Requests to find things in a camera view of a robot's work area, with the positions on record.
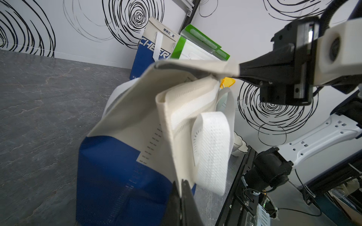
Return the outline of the blue beige bag back row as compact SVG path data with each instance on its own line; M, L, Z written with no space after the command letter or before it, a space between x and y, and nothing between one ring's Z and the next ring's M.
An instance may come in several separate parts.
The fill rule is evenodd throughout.
M169 59L179 38L179 34L150 18L138 44L130 80L139 78L154 62Z

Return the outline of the blue beige bag row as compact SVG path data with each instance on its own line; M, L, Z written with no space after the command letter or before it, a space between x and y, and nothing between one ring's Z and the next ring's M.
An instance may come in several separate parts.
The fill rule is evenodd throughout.
M179 34L150 18L138 44L130 80L139 78L154 62L169 59L179 38Z
M173 182L223 195L235 103L226 61L163 60L118 86L81 143L76 220L82 226L161 226ZM226 109L216 112L228 93Z

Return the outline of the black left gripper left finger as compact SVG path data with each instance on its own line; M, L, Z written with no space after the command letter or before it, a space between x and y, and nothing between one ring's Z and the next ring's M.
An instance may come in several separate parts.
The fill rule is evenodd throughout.
M181 225L181 198L177 189L176 182L173 182L166 210L161 221L161 226L180 226Z

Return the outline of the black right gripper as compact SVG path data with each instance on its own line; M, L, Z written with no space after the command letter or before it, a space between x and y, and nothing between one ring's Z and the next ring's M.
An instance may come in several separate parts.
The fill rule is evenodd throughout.
M273 51L239 64L239 79L261 86L260 101L263 103L309 105L315 87L319 27L316 18L289 23L275 34ZM343 92L349 93L360 84L332 86L342 86Z

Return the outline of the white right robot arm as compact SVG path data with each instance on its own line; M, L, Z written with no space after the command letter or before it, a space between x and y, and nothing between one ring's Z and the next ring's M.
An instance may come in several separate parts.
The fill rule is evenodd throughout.
M295 20L277 32L273 50L239 65L238 78L260 88L260 101L311 104L314 87L352 85L353 95L321 125L288 144L259 153L241 178L246 190L276 189L298 164L362 135L362 20L349 19L320 33L318 17Z

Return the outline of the green white bag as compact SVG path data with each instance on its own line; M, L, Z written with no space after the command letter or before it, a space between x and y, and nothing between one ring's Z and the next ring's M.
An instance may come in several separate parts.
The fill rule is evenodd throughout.
M194 27L193 25L187 25L182 31L181 35L194 44L197 44L203 50L212 54L216 58L222 61L227 61L230 58L230 55L222 50L222 47L217 44L215 41L210 39L204 33L202 33L199 29Z
M220 61L220 59L184 37L179 38L170 58Z

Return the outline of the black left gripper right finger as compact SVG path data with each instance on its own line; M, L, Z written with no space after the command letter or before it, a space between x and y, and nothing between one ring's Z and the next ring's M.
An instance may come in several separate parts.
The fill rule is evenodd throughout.
M182 226L203 226L202 219L197 209L191 187L187 180L182 181L181 197L181 225Z

